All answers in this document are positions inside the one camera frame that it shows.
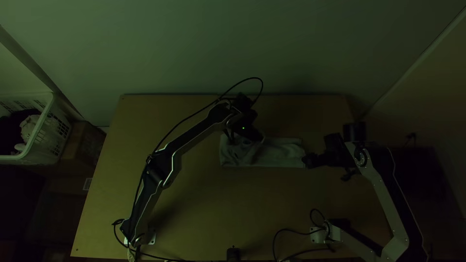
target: tabletop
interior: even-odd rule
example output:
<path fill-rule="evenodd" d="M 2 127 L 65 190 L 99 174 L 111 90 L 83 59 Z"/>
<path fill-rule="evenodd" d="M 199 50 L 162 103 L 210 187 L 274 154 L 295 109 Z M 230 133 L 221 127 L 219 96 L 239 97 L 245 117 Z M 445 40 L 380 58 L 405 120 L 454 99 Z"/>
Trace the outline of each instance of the tabletop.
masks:
<path fill-rule="evenodd" d="M 113 223 L 128 218 L 146 157 L 181 119 L 204 107 L 213 95 L 124 95 L 120 98 L 100 154 L 79 222 L 71 255 L 125 259 Z M 254 123 L 267 137 L 297 137 L 307 152 L 321 153 L 323 136 L 341 132 L 352 116 L 344 96 L 261 96 Z M 181 124 L 167 141 L 202 120 L 202 112 Z M 282 228 L 309 232 L 309 211 L 348 218 L 351 225 L 381 245 L 390 239 L 383 210 L 371 184 L 361 176 L 343 182 L 342 168 L 222 167 L 221 132 L 200 142 L 182 158 L 183 168 L 164 190 L 152 213 L 154 245 L 141 251 L 183 260 L 226 259 L 238 247 L 244 260 L 271 260 L 272 239 Z M 284 232 L 276 243 L 279 259 L 319 248 L 308 236 Z M 336 252 L 316 251 L 301 258 L 355 255 L 343 244 Z"/>

